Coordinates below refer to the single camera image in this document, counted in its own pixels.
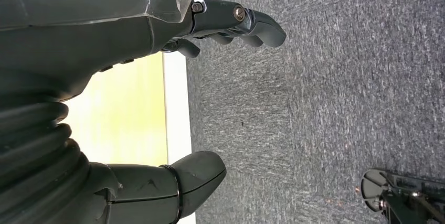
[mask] gray carpet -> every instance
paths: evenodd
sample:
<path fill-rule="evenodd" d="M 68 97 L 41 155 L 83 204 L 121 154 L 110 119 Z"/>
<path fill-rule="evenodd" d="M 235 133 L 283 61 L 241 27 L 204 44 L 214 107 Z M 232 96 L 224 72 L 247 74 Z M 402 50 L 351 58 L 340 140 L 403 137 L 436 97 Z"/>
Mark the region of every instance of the gray carpet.
<path fill-rule="evenodd" d="M 230 1 L 288 39 L 187 62 L 193 150 L 228 168 L 199 224 L 379 222 L 369 168 L 445 179 L 445 0 Z"/>

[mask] robotic hand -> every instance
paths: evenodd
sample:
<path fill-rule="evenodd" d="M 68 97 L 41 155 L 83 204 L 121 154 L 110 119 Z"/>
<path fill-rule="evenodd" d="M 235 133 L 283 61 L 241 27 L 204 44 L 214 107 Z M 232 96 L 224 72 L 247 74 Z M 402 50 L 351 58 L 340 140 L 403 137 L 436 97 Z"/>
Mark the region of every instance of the robotic hand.
<path fill-rule="evenodd" d="M 0 223 L 177 223 L 222 182 L 213 152 L 171 166 L 90 163 L 62 102 L 91 76 L 188 38 L 277 47 L 269 16 L 219 0 L 0 0 Z"/>
<path fill-rule="evenodd" d="M 238 3 L 195 0 L 191 10 L 193 26 L 186 37 L 212 38 L 223 45 L 231 43 L 235 37 L 240 37 L 252 47 L 260 47 L 263 44 L 279 47 L 286 39 L 286 33 L 270 16 L 244 8 Z M 162 51 L 179 51 L 191 58 L 199 54 L 199 48 L 186 39 L 175 39 Z"/>

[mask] black metal stand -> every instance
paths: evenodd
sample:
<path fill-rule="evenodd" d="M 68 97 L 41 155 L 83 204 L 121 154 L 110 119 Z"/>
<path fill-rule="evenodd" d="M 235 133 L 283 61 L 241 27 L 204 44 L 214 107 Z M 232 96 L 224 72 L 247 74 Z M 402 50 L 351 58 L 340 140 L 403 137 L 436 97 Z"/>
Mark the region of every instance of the black metal stand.
<path fill-rule="evenodd" d="M 390 224 L 445 223 L 445 184 L 371 169 L 362 178 L 365 204 Z"/>

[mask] bolt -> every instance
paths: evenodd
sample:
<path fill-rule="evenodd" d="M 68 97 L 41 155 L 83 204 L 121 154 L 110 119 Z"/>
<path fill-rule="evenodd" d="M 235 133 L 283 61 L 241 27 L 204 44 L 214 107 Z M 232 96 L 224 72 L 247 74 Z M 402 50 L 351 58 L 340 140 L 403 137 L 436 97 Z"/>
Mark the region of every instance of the bolt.
<path fill-rule="evenodd" d="M 237 5 L 237 6 L 235 6 L 235 9 L 234 9 L 234 16 L 237 21 L 241 22 L 246 17 L 246 11 L 244 10 L 244 8 L 242 6 Z"/>
<path fill-rule="evenodd" d="M 386 201 L 384 200 L 380 200 L 378 205 L 380 206 L 380 209 L 385 209 L 386 208 Z"/>
<path fill-rule="evenodd" d="M 201 3 L 196 2 L 196 3 L 192 4 L 192 12 L 200 13 L 203 10 L 204 10 L 204 7 L 203 7 L 203 5 Z"/>

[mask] yellow wall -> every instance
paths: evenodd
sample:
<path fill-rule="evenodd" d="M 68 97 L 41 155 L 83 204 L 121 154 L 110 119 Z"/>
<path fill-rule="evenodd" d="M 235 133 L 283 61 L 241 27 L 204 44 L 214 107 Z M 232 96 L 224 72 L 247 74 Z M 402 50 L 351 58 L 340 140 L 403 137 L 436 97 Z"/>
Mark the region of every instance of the yellow wall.
<path fill-rule="evenodd" d="M 63 122 L 92 162 L 167 163 L 162 54 L 96 73 Z"/>

